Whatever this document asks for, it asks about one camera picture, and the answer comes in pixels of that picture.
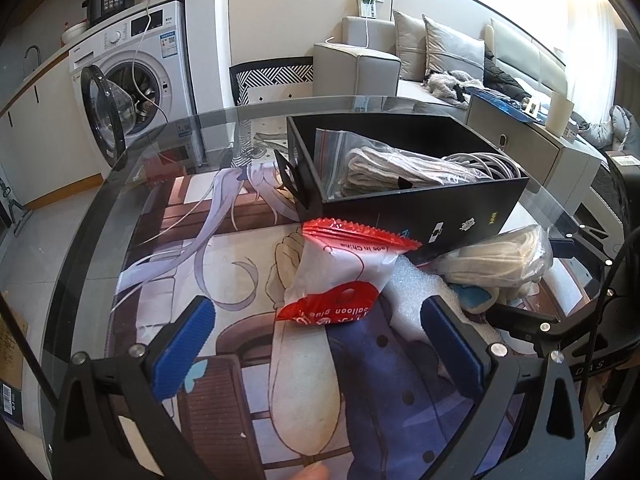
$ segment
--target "black dot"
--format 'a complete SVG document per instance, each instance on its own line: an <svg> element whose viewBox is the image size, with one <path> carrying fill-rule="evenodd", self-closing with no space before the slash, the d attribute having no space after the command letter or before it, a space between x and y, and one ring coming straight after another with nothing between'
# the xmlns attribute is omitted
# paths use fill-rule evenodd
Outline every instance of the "black dot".
<svg viewBox="0 0 640 480"><path fill-rule="evenodd" d="M402 392L402 402L407 406L412 406L415 402L415 396L413 392Z"/></svg>

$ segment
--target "white sheer curtain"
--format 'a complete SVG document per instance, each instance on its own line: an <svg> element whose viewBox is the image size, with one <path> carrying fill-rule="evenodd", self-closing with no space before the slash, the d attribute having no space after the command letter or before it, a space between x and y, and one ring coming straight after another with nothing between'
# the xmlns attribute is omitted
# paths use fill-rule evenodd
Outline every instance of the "white sheer curtain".
<svg viewBox="0 0 640 480"><path fill-rule="evenodd" d="M610 132L618 68L618 32L607 0L567 0L566 76L574 110Z"/></svg>

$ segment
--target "anime table mat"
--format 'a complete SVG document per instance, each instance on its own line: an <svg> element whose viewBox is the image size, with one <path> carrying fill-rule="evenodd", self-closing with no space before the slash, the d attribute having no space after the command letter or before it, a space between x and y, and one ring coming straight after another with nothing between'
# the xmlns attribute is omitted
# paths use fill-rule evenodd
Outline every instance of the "anime table mat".
<svg viewBox="0 0 640 480"><path fill-rule="evenodd" d="M334 480L420 478L472 401L438 375L431 346L391 328L384 294L358 322L317 327L318 352L283 344L274 318L302 254L297 218L272 162L160 183L129 244L107 354L209 296L214 330L164 406L217 478L286 480L320 460ZM479 471L500 457L519 402Z"/></svg>

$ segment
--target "plastic bag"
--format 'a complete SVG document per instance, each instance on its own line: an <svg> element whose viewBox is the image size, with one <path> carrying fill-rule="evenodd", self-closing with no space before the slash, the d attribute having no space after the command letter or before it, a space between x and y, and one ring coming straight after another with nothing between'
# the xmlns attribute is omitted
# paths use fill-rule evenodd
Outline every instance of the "plastic bag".
<svg viewBox="0 0 640 480"><path fill-rule="evenodd" d="M517 288L540 280L553 259L546 231L529 225L443 254L422 269L447 283Z"/></svg>
<svg viewBox="0 0 640 480"><path fill-rule="evenodd" d="M393 273L399 254L420 242L353 222L305 222L306 238L285 306L276 320L302 324L354 321L365 316Z"/></svg>
<svg viewBox="0 0 640 480"><path fill-rule="evenodd" d="M316 130L314 163L329 199L414 187L449 186L487 179L474 168L392 148L353 132Z"/></svg>

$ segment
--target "barcode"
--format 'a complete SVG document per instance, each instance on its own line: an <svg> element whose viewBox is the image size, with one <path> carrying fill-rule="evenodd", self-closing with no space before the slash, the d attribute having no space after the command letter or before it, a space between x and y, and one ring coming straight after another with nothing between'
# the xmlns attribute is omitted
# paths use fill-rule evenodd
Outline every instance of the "barcode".
<svg viewBox="0 0 640 480"><path fill-rule="evenodd" d="M14 414L14 408L11 404L11 388L6 384L2 385L2 408L9 414Z"/></svg>

